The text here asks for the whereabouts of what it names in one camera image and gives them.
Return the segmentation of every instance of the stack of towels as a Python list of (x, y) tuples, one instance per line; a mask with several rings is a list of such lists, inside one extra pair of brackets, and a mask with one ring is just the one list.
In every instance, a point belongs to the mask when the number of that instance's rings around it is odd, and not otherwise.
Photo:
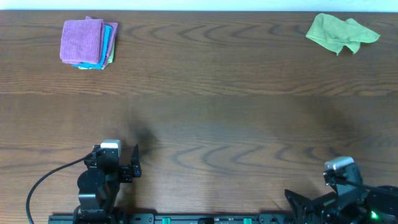
[(86, 17), (63, 25), (60, 57), (80, 69), (104, 69), (113, 62), (117, 22)]

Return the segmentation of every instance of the wooden table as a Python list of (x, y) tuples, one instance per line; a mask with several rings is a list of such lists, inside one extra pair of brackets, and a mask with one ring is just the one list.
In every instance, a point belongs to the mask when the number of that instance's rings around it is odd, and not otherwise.
[[(312, 12), (0, 11), (0, 223), (26, 223), (40, 177), (114, 138), (141, 147), (129, 212), (286, 210), (284, 189), (331, 190), (340, 155), (398, 185), (398, 15), (331, 14), (381, 38), (337, 57), (305, 38)], [(103, 71), (59, 58), (63, 22), (85, 16), (119, 22)], [(73, 211), (85, 169), (39, 185), (36, 223)]]

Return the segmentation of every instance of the folded towel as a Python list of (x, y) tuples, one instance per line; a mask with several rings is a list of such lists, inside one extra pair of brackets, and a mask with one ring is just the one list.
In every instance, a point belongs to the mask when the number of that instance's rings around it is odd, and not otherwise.
[(104, 64), (104, 61), (105, 61), (106, 51), (108, 49), (108, 43), (109, 43), (109, 38), (111, 37), (111, 34), (112, 34), (112, 27), (105, 26), (101, 60), (98, 63), (94, 64), (94, 63), (81, 62), (80, 64), (72, 64), (72, 66), (74, 66), (74, 67), (101, 69), (103, 64)]
[(373, 43), (380, 35), (358, 24), (354, 19), (341, 21), (321, 13), (315, 17), (306, 37), (338, 55), (344, 45), (355, 54), (361, 42)]
[(102, 19), (65, 21), (60, 58), (63, 63), (98, 63), (101, 52)]
[(118, 23), (117, 22), (104, 22), (105, 25), (107, 26), (111, 26), (113, 31), (111, 34), (111, 38), (109, 40), (109, 44), (108, 44), (108, 49), (106, 51), (106, 57), (105, 57), (105, 61), (104, 61), (104, 65), (103, 68), (106, 67), (106, 65), (108, 64), (107, 61), (109, 59), (109, 56), (111, 55), (111, 51), (112, 51), (112, 47), (114, 45), (114, 40), (116, 37), (116, 33), (118, 32)]
[[(106, 62), (106, 64), (102, 66), (102, 68), (101, 68), (102, 70), (104, 70), (108, 66), (108, 64), (113, 62), (113, 56), (114, 56), (114, 42), (113, 42), (113, 46), (112, 46), (111, 55), (109, 56), (108, 61)], [(79, 66), (79, 69), (94, 69), (94, 68), (85, 68), (85, 67), (80, 67)]]

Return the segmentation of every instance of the green cloth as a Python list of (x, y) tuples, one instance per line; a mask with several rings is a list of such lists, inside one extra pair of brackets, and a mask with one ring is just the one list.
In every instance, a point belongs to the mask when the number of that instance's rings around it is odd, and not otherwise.
[[(112, 45), (112, 51), (111, 51), (111, 54), (109, 55), (108, 61), (106, 62), (106, 65), (105, 65), (105, 66), (103, 66), (103, 67), (101, 68), (102, 70), (104, 70), (104, 68), (106, 68), (106, 67), (108, 66), (108, 64), (110, 64), (110, 63), (112, 63), (112, 62), (113, 62), (113, 56), (114, 56), (114, 43), (115, 43), (115, 41), (113, 42), (113, 45)], [(84, 69), (88, 69), (88, 68), (85, 68), (85, 67), (79, 67), (79, 69), (82, 69), (82, 70), (84, 70)]]
[(338, 55), (347, 46), (355, 54), (363, 43), (373, 43), (379, 34), (357, 23), (354, 19), (341, 21), (321, 13), (315, 17), (306, 37)]

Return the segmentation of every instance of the led light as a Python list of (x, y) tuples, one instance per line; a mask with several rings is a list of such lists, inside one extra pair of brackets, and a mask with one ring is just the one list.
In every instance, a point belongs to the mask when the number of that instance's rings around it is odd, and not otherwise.
[(372, 211), (372, 216), (371, 216), (373, 219), (377, 219), (378, 218), (378, 215), (374, 212), (374, 211)]

